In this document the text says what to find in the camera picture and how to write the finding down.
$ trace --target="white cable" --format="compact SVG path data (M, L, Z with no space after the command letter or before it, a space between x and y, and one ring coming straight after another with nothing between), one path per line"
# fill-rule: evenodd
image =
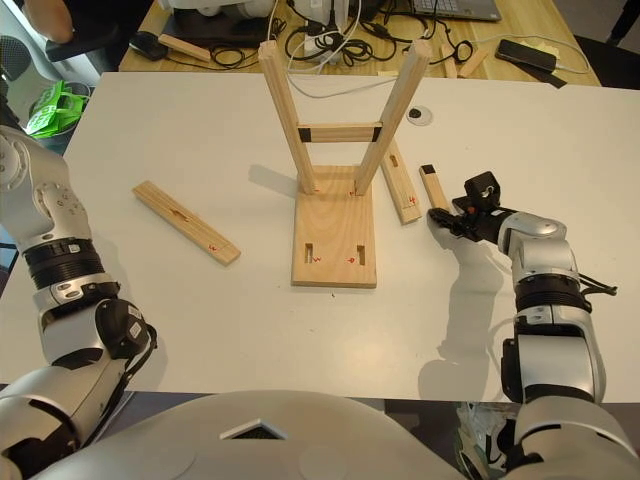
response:
M573 68L569 68L569 67L566 67L566 66L560 65L560 64L556 64L556 68L559 68L560 70L566 70L567 72L571 72L571 73L579 73L581 75L583 75L585 73L589 73L591 71L591 65L589 65L589 60L587 60L587 56L584 54L584 52L582 50L580 50L580 48L576 47L575 45L571 45L569 42L565 42L563 40L556 40L555 38L546 37L544 35L538 35L538 34L520 35L520 34L515 34L515 33L503 33L501 35L494 35L493 37L483 38L481 40L472 40L471 43L490 42L491 40L496 40L498 38L505 38L505 37L541 38L541 39L547 40L549 42L554 42L554 43L557 43L559 45L564 45L565 47L568 47L568 48L572 49L573 51L575 51L576 53L578 53L578 55L580 55L580 57L582 58L582 61L587 66L587 68L585 70L575 70Z
M363 90L368 90L370 88L375 88L378 87L380 85L386 85L387 83L391 83L391 82L395 82L396 79L395 78L389 78L387 80L383 80L381 82L376 82L376 83L371 83L368 85L361 85L359 87L355 87L355 88L350 88L348 90L342 90L339 92L333 92L333 93L327 93L327 94L322 94L322 95L317 95L317 94L313 94L313 93L309 93L309 92L305 92L294 80L293 77L290 75L290 72L308 72L311 70L315 70L317 69L318 71L316 73L320 73L320 70L322 69L322 67L324 65L327 64L327 62L329 60L331 60L331 57L333 55L335 55L336 53L338 53L340 50L342 50L342 48L346 45L346 43L351 39L351 36L353 35L353 33L355 32L356 28L358 28L358 25L360 23L360 12L362 11L362 0L358 1L358 13L356 15L356 21L353 23L353 28L351 29L351 31L348 34L347 39L342 43L342 45L340 46L339 49L337 49L335 52L333 52L333 54L331 56L329 56L328 58L326 58L321 64L319 65L315 65L311 68L304 68L304 69L295 69L295 68L291 68L291 64L293 63L293 57L295 57L296 52L309 40L315 40L316 38L319 37L323 37L325 35L327 35L328 33L335 33L335 32L328 32L328 33L322 33L320 35L316 35L313 37L308 37L305 40L302 40L298 46L293 50L293 52L291 53L291 57L289 58L289 65L287 66L287 78L289 79L289 83L291 83L291 85L293 86L293 88L295 88L298 92L300 92L302 95L304 95L305 97L309 97L309 98L315 98L315 99L322 99L322 98L330 98L330 97L337 97L338 95L347 95L349 93L355 93L355 92L359 92L359 91L363 91Z
M315 35L313 37L309 37L307 40L315 40L318 37L322 37L326 35L326 33L322 33L320 35ZM361 85L359 87L355 87L355 88L351 88L349 90L342 90L339 92L333 92L333 93L327 93L327 94L314 94L314 93L309 93L309 92L305 92L302 87L300 87L294 80L293 77L291 75L289 75L289 72L291 71L299 71L296 69L292 69L291 67L291 63L292 63L292 59L293 57L295 57L296 52L305 44L305 41L300 42L300 44L298 44L298 46L293 50L293 52L291 52L291 58L289 58L289 68L287 68L287 77L289 78L289 83L291 83L291 85L293 86L293 88L295 88L298 92L300 92L302 95L304 95L305 97L309 97L309 98L316 98L316 99L320 99L320 98L330 98L330 97L337 97L338 95L346 95L348 93L354 93L354 92L358 92L358 91L362 91L362 90L368 90L369 88L374 88L374 87L378 87L380 85L385 85L387 83L391 83L391 82L395 82L395 78L389 78L387 80L383 80L382 82L376 82L376 83L371 83L368 85Z
M276 7L278 6L278 0L273 0L273 8L271 9L271 15L269 16L269 28L267 29L267 40L271 40L271 25L273 25L273 16L276 13Z
M319 74L322 71L322 68L331 61L331 59L336 56L338 53L340 53L340 51L342 51L342 49L345 47L345 45L347 43L349 43L349 40L351 40L351 37L353 36L353 34L355 33L356 29L358 28L358 25L360 24L360 13L362 12L362 0L358 0L358 14L356 15L356 20L355 22L353 22L353 27L351 28L351 31L347 34L347 36L345 37L344 41L342 42L342 45L340 45L336 50L333 51L333 53L331 55L329 55L327 58L325 58L322 62L320 62L318 65L314 65L313 67L310 68L304 68L304 69L292 69L291 68L291 63L293 60L293 57L295 56L295 51L297 51L297 49L300 47L300 45L298 45L298 47L296 48L296 50L294 50L294 53L291 54L291 58L289 59L289 68L287 68L287 71L289 72L310 72L312 70L318 70L316 73ZM319 37L324 37L325 35L328 35L330 33L335 33L335 32L325 32L322 33L320 35L316 35L315 37L311 37L314 40L316 38ZM301 42L301 45L304 45L304 43L309 40L309 39L305 39Z

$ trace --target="laptop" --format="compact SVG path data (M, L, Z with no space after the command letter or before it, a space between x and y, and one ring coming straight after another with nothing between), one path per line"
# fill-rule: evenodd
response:
M412 0L415 13L433 14L436 0ZM486 20L497 22L502 19L494 0L437 0L438 17L462 18L466 20Z

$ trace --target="smartphone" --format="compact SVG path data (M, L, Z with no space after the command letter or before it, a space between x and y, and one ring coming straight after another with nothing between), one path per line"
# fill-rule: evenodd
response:
M545 72L553 72L556 69L556 57L547 52L526 47L519 43L501 40L496 57L513 63L524 63L536 67Z

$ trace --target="wooden stick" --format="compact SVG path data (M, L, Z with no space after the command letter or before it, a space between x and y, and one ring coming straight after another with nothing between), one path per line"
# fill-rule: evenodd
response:
M443 43L440 45L440 53L442 54L442 58L446 58L453 53L453 48L448 43ZM458 78L458 69L456 68L456 61L451 58L447 58L444 62L444 73L447 78Z
M300 139L307 143L375 142L382 124L371 123L301 123Z
M420 218L420 201L395 140L391 141L389 150L382 160L382 173L400 217L400 223L406 225Z
M223 265L229 265L240 256L240 250L229 240L150 181L147 180L135 187L133 193L142 203Z
M284 65L280 58L278 46L274 40L262 42L258 49L258 61L267 80L273 103L280 117L284 135L291 150L293 162L298 169L298 181L304 193L312 195L315 190L313 166L309 159L307 147L300 140L298 133L298 114L293 103L291 90L284 73Z
M447 197L444 196L442 186L440 186L440 180L438 180L438 174L436 173L436 169L433 168L433 165L421 166L420 177L429 196L431 206L433 208L443 208L447 212L451 212Z
M458 76L461 78L467 78L469 75L473 73L473 71L478 68L478 66L482 63L482 61L489 54L486 50L478 49L476 52L471 55L471 58L465 62L460 71L458 72Z
M382 130L376 142L369 144L364 159L356 172L356 194L364 195L373 180L373 176L380 166L385 153L389 149L398 125L409 106L424 72L429 65L431 47L426 40L414 40L409 50L409 57L405 60L400 75L393 85L387 104L382 111L380 121Z
M206 48L198 47L196 45L193 45L192 43L188 43L180 40L179 38L167 35L166 33L160 35L160 37L158 38L158 42L180 53L184 53L185 55L189 55L190 57L202 60L203 62L208 62L211 60L211 53L209 53L209 50L207 50Z

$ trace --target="chair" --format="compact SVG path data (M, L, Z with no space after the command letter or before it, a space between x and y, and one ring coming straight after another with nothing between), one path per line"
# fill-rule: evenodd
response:
M576 41L603 87L640 90L640 55L590 38Z
M622 14L611 30L611 35L607 40L608 45L617 47L620 41L625 37L631 27L640 16L640 0L627 0L622 7Z
M2 96L24 128L38 95L55 82L40 75L27 46L8 35L0 36L0 71L3 76Z

